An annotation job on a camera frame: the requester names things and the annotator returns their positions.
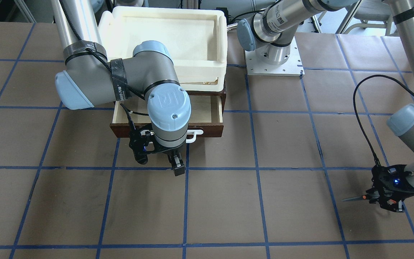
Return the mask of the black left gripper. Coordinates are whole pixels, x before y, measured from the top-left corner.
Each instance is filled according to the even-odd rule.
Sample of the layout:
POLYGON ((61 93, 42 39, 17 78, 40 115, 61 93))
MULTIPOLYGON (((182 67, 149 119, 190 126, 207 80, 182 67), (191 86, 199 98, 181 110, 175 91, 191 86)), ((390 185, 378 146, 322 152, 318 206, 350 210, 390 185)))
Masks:
POLYGON ((404 213, 406 198, 404 164, 393 166, 375 165, 371 169, 372 187, 370 189, 370 203, 376 204, 393 213, 404 213))

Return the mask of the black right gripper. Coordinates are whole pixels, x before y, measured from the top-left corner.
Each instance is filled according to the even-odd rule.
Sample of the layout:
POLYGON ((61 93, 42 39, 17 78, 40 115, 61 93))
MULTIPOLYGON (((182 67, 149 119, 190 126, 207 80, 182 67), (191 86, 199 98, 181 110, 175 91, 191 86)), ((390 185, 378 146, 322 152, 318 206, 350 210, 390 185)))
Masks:
POLYGON ((156 134, 153 131, 146 131, 146 146, 149 144, 153 146, 151 149, 146 147, 146 154, 167 154, 174 175, 176 177, 184 175, 186 173, 186 167, 179 149, 185 145, 186 136, 187 134, 184 134, 179 140, 169 142, 170 146, 165 146, 162 144, 162 140, 157 140, 156 134))

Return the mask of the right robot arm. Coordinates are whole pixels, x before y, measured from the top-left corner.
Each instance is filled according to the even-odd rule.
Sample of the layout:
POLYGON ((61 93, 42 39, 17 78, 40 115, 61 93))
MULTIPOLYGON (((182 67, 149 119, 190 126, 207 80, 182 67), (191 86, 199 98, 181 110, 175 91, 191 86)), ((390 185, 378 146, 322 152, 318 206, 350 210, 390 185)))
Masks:
POLYGON ((129 146, 139 164, 163 153, 179 176, 186 172, 180 153, 186 143, 191 102, 179 84, 166 46, 144 41, 131 58, 109 60, 91 2, 53 0, 66 69, 56 74, 56 91, 71 110, 116 101, 129 122, 129 146))

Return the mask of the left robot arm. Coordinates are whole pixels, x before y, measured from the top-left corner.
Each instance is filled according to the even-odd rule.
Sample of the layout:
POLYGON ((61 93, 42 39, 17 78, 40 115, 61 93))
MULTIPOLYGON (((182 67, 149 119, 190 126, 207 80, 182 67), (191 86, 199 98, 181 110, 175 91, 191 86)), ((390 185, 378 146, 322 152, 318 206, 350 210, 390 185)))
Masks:
MULTIPOLYGON (((276 53, 290 45, 298 24, 322 13, 336 11, 355 3, 354 0, 278 0, 252 17, 240 20, 235 28, 240 45, 245 51, 258 51, 262 60, 271 65, 281 65, 285 59, 276 58, 276 53)), ((414 74, 414 0, 386 0, 392 20, 401 39, 408 63, 414 74)), ((414 92, 399 83, 413 97, 414 92)), ((398 110, 387 120, 395 136, 414 153, 414 105, 398 110)), ((362 196, 348 201, 367 200, 394 213, 404 211, 404 200, 414 196, 414 162, 382 166, 374 149, 370 148, 375 165, 372 168, 372 187, 362 196)))

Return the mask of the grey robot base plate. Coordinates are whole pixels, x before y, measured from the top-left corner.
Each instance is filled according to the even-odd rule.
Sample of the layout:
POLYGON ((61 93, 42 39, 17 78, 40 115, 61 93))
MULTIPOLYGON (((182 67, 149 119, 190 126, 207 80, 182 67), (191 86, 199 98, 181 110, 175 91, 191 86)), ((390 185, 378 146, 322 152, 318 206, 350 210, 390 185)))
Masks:
POLYGON ((288 46, 269 44, 245 51, 244 55, 248 75, 300 77, 305 74, 295 38, 288 46))

